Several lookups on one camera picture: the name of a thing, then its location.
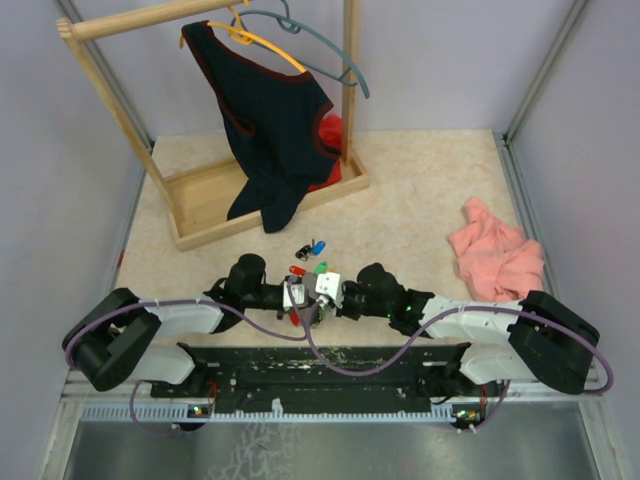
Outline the red-handled metal key organizer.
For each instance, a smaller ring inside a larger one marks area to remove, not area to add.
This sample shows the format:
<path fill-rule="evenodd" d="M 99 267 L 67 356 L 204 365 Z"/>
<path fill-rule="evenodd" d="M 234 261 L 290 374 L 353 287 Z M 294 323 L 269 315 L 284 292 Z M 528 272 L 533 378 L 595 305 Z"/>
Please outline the red-handled metal key organizer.
<path fill-rule="evenodd" d="M 289 275 L 283 284 L 283 307 L 292 324 L 302 326 L 313 304 L 319 299 L 316 283 L 319 275 L 304 273 L 302 276 Z"/>

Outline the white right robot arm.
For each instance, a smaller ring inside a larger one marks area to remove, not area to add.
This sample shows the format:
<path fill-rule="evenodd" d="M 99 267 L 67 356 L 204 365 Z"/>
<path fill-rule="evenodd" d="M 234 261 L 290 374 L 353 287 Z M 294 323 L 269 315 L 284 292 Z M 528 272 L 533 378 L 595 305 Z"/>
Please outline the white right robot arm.
<path fill-rule="evenodd" d="M 385 318 L 405 336 L 461 341 L 463 353 L 446 372 L 448 387 L 461 396 L 497 380 L 537 380 L 580 395 L 600 339 L 595 327 L 544 291 L 506 303 L 455 301 L 406 289 L 379 263 L 343 283 L 341 313 Z"/>

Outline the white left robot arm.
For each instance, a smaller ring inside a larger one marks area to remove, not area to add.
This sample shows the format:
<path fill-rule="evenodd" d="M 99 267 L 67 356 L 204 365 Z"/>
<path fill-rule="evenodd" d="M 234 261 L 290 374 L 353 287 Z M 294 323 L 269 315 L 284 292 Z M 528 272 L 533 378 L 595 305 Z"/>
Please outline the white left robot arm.
<path fill-rule="evenodd" d="M 249 319 L 248 310 L 284 313 L 292 307 L 290 287 L 266 282 L 266 262 L 244 254 L 201 295 L 177 300 L 143 300 L 122 287 L 109 293 L 62 341 L 65 361 L 81 372 L 98 392 L 115 389 L 127 380 L 174 385 L 184 395 L 201 394 L 208 373 L 194 354 L 177 343 L 160 339 L 191 333 L 225 332 Z"/>

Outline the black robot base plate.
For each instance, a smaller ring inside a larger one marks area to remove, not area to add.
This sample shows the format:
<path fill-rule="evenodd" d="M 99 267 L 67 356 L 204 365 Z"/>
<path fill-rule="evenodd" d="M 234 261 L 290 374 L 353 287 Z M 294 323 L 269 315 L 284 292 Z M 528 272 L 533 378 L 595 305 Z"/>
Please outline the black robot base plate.
<path fill-rule="evenodd" d="M 217 412 L 286 414 L 428 413 L 454 397 L 496 398 L 496 382 L 477 386 L 459 371 L 465 348 L 413 346 L 388 368 L 393 347 L 325 347 L 331 370 L 307 347 L 195 348 L 196 369 L 180 385 L 156 381 L 155 399 L 205 398 Z"/>

